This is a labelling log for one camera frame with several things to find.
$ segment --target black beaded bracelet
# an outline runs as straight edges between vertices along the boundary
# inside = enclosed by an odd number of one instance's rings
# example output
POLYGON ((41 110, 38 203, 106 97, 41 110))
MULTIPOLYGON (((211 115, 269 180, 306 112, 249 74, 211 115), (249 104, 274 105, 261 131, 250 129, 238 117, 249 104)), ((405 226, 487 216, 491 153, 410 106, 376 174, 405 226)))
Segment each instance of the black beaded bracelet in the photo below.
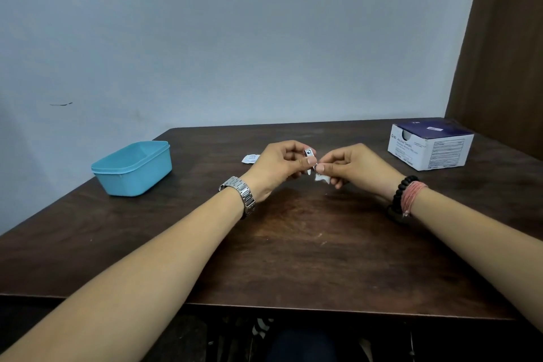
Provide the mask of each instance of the black beaded bracelet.
POLYGON ((392 198, 392 205, 390 205, 390 208, 398 213, 402 214, 404 213, 402 211, 402 195, 404 194, 404 190, 406 187, 410 185, 411 182, 415 182, 416 180, 419 180, 417 176, 412 174, 411 176, 407 176, 402 182, 398 185, 398 190, 396 191, 396 194, 392 198))

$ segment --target silver wristwatch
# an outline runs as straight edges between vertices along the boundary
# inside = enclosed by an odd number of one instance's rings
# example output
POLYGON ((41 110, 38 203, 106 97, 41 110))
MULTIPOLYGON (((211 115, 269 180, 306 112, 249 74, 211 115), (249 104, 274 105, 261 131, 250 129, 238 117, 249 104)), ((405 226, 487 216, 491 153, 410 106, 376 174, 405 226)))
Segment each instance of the silver wristwatch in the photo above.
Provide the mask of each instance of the silver wristwatch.
POLYGON ((221 186, 219 186, 219 192, 228 186, 236 189, 240 193, 241 199, 243 200, 243 204, 245 205, 245 209, 243 210, 243 216, 241 217, 241 219, 245 219, 245 217, 247 217, 253 212, 256 205, 255 199, 253 198, 253 194, 251 193, 251 189, 249 189, 249 187, 247 186, 247 183, 245 183, 240 178, 235 177, 235 176, 232 176, 230 179, 224 182, 221 186))

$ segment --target dark wood tabletop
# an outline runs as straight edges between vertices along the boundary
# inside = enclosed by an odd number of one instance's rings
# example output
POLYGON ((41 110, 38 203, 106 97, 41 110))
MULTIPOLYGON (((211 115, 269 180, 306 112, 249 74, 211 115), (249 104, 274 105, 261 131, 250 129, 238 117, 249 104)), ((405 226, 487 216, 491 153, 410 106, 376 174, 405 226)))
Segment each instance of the dark wood tabletop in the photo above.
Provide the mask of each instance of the dark wood tabletop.
MULTIPOLYGON (((111 197, 96 178, 0 237, 0 295, 69 296, 177 222, 249 166, 270 142, 317 151, 362 142, 387 152, 393 120, 176 128, 173 171, 139 197, 111 197)), ((478 211, 543 239, 543 162, 476 135, 465 167, 417 173, 478 211)), ((516 318, 510 304, 417 223, 399 225, 352 185, 302 176, 240 221, 211 258, 188 303, 362 313, 516 318)))

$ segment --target white cardboard box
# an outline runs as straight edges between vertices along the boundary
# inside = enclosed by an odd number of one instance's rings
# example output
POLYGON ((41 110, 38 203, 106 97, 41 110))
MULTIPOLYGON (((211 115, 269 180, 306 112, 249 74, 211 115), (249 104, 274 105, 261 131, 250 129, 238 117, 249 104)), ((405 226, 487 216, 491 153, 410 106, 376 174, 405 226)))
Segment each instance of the white cardboard box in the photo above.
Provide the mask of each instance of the white cardboard box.
POLYGON ((473 133, 444 120, 392 125, 388 151, 417 170, 464 166, 473 133))

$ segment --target dark blue box lid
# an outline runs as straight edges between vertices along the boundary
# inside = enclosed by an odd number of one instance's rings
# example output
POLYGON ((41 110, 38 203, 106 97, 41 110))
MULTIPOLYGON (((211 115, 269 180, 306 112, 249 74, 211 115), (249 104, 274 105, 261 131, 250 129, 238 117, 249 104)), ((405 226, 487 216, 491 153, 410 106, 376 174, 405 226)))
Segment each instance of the dark blue box lid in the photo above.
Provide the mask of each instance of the dark blue box lid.
POLYGON ((473 134, 473 132, 458 126, 454 121, 447 119, 415 119, 396 123, 395 125, 424 139, 473 134))

